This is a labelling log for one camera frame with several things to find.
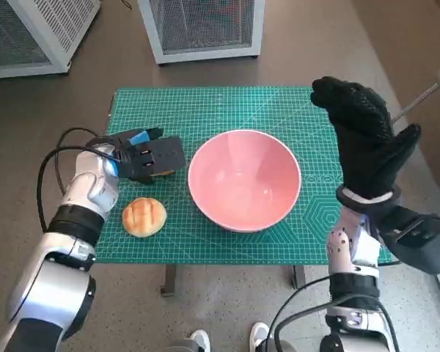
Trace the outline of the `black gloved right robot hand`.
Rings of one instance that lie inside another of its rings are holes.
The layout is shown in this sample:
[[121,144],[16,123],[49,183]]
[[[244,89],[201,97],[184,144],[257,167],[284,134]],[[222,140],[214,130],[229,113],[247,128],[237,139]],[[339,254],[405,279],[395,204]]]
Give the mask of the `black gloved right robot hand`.
[[419,141],[420,125],[394,133],[383,98],[356,82],[324,76],[312,82],[310,98],[334,127],[344,187],[364,199],[391,192]]

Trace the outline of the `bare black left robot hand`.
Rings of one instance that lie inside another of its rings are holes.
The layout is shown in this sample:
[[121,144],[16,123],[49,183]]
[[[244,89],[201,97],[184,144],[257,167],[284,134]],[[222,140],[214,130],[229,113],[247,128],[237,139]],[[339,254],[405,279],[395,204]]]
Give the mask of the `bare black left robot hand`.
[[86,146],[94,147],[101,144],[110,144],[115,150],[125,149],[133,145],[156,140],[163,136],[163,128],[136,128],[106,136],[96,136],[91,139]]

